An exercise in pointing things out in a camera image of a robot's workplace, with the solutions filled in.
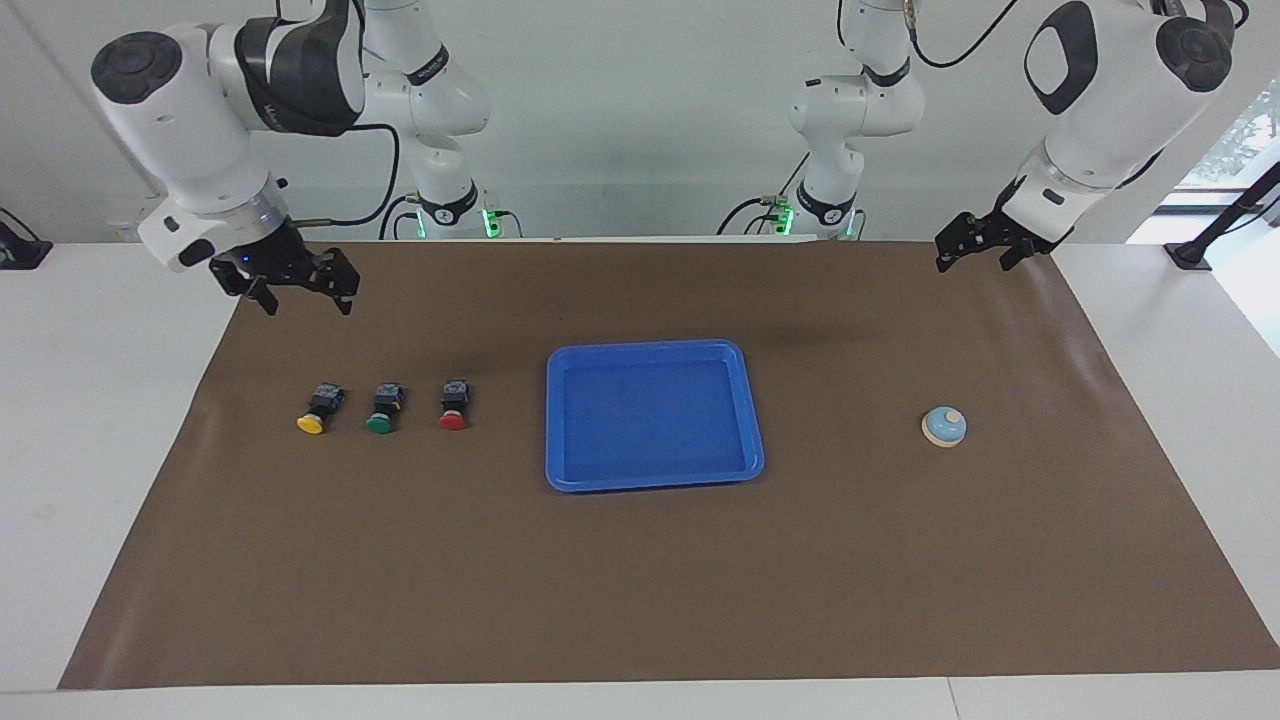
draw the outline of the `green button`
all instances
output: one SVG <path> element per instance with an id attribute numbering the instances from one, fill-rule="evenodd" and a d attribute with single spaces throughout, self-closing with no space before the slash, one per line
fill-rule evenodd
<path id="1" fill-rule="evenodd" d="M 380 436 L 390 434 L 396 429 L 392 427 L 392 419 L 387 415 L 374 415 L 365 421 L 365 427 Z"/>

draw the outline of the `black mount base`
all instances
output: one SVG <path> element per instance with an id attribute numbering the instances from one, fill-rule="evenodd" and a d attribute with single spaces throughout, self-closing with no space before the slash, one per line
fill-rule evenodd
<path id="1" fill-rule="evenodd" d="M 0 270 L 35 270 L 41 263 L 45 261 L 45 256 L 49 255 L 49 251 L 54 249 L 52 242 L 44 240 L 32 241 L 28 246 L 33 249 L 36 254 L 26 260 L 10 260 L 9 258 L 0 255 L 0 258 L 4 258 L 4 260 L 0 260 Z"/>
<path id="2" fill-rule="evenodd" d="M 1178 251 L 1181 250 L 1183 247 L 1184 246 L 1181 243 L 1178 243 L 1178 242 L 1170 242 L 1169 245 L 1165 246 L 1165 252 L 1167 252 L 1169 256 L 1174 259 L 1174 264 L 1175 265 L 1178 265 L 1179 268 L 1181 268 L 1184 270 L 1202 270 L 1202 272 L 1208 272 L 1208 270 L 1213 269 L 1213 266 L 1210 265 L 1207 260 L 1202 259 L 1199 263 L 1192 263 L 1190 260 L 1183 259 L 1178 254 Z"/>

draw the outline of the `white wall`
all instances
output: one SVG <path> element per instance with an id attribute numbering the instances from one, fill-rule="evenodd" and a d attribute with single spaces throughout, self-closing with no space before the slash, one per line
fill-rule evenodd
<path id="1" fill-rule="evenodd" d="M 923 126 L 861 143 L 870 237 L 932 237 L 961 209 L 989 209 L 1050 126 L 1021 58 L 1059 4 L 1023 0 L 969 63 L 918 67 L 931 104 Z M 1002 5 L 927 5 L 927 50 L 959 53 Z M 1129 237 L 1280 72 L 1280 6 L 1253 5 L 1219 104 L 1146 178 L 1082 223 L 1078 241 Z M 538 236 L 713 232 L 736 201 L 777 191 L 803 155 L 787 123 L 796 87 L 855 69 L 835 40 L 835 0 L 434 0 L 433 8 L 456 60 L 494 96 L 490 128 L 462 141 L 476 176 Z M 93 54 L 124 32 L 270 9 L 269 0 L 0 0 L 0 67 L 9 69 L 0 79 L 0 200 L 54 240 L 111 238 L 106 215 L 147 191 L 82 101 Z M 59 87 L 60 73 L 74 86 Z M 378 135 L 255 142 L 292 182 L 296 217 L 364 214 L 380 196 L 389 143 Z M 312 237 L 343 234 L 351 232 Z"/>

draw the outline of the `black stand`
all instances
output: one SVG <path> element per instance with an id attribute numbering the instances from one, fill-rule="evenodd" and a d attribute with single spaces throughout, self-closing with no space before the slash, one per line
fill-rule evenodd
<path id="1" fill-rule="evenodd" d="M 1240 218 L 1249 214 L 1253 206 L 1262 201 L 1263 197 L 1271 193 L 1280 186 L 1280 163 L 1271 167 L 1270 170 L 1258 178 L 1258 182 L 1253 183 L 1253 187 L 1244 191 L 1244 195 L 1235 201 L 1234 205 L 1222 210 L 1222 214 L 1213 220 L 1213 224 L 1204 228 L 1204 232 L 1199 234 L 1196 240 L 1190 242 L 1184 242 L 1181 245 L 1170 243 L 1165 246 L 1165 251 L 1172 258 L 1174 264 L 1184 270 L 1212 270 L 1208 263 L 1204 261 L 1204 252 L 1208 251 L 1222 234 L 1231 229 L 1231 225 L 1236 223 Z"/>
<path id="2" fill-rule="evenodd" d="M 52 249 L 52 242 L 23 240 L 0 223 L 0 270 L 35 270 Z"/>

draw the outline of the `light blue round object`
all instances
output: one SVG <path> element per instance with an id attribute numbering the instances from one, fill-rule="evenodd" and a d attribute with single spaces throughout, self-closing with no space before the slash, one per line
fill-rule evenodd
<path id="1" fill-rule="evenodd" d="M 924 416 L 924 437 L 938 447 L 955 447 L 969 432 L 969 421 L 955 407 L 938 407 Z"/>

